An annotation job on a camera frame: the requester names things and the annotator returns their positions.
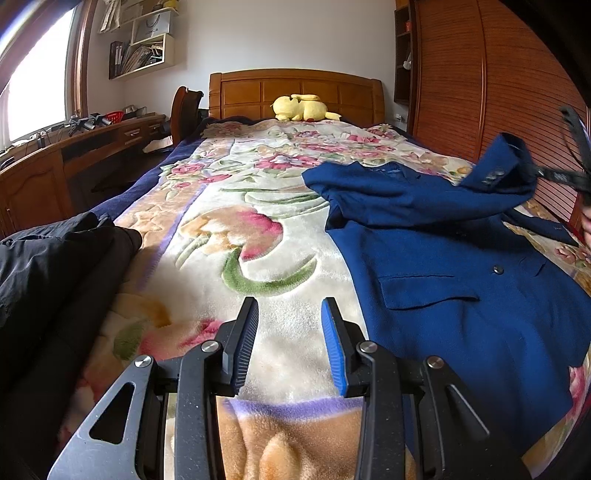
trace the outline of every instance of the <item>fleece blanket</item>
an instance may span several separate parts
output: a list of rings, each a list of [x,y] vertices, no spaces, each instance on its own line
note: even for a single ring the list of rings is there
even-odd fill
[[[472,164],[406,141],[388,125],[236,121],[209,125],[189,158],[117,218],[143,245],[105,319],[64,421],[63,445],[130,361],[185,354],[259,301],[259,329],[238,398],[218,399],[228,479],[353,478],[361,400],[337,396],[320,327],[320,303],[336,298],[366,333],[350,274],[324,231],[328,205],[302,172],[324,161],[379,166],[397,161],[457,183]],[[537,202],[524,213],[551,218]],[[524,235],[591,294],[591,255],[524,229]],[[445,357],[445,352],[438,352]],[[524,456],[534,476],[552,460],[583,408],[590,357],[571,369],[573,407]],[[174,399],[165,474],[173,478]],[[407,478],[414,464],[407,454]]]

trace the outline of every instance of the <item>hand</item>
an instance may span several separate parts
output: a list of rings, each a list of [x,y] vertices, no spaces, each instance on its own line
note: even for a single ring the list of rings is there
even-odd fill
[[[582,212],[581,225],[583,227],[585,243],[591,248],[591,206],[584,206]]]

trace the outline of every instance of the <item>jacket sleeve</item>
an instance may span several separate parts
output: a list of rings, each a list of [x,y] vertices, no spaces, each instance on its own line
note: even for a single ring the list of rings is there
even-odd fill
[[[522,204],[535,190],[536,179],[524,168],[531,163],[519,138],[501,134],[458,186],[397,163],[376,168],[323,163],[303,178],[330,202],[340,223],[413,228],[485,218]]]
[[[502,220],[513,225],[522,226],[523,228],[527,228],[532,232],[551,238],[552,240],[572,245],[573,247],[579,246],[577,241],[561,223],[552,222],[551,220],[545,220],[539,217],[529,217],[517,210],[507,210],[503,214]]]

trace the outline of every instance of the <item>pikachu plush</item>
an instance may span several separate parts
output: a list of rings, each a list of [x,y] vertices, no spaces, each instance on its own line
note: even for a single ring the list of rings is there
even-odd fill
[[[304,120],[314,122],[318,120],[339,120],[340,115],[328,112],[326,105],[320,101],[317,95],[299,95],[294,93],[291,97],[279,97],[273,105],[275,118],[283,122]]]

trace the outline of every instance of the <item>white wall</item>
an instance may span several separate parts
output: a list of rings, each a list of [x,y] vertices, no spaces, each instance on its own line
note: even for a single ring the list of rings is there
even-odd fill
[[[169,115],[186,85],[206,108],[211,73],[307,68],[381,80],[392,117],[394,0],[181,0],[173,27],[177,64],[125,82],[126,105]]]
[[[125,105],[125,85],[123,82],[109,80],[109,47],[112,41],[120,40],[123,33],[98,33],[105,14],[106,5],[99,0],[88,46],[88,70],[86,96],[88,113],[109,113],[121,110]]]

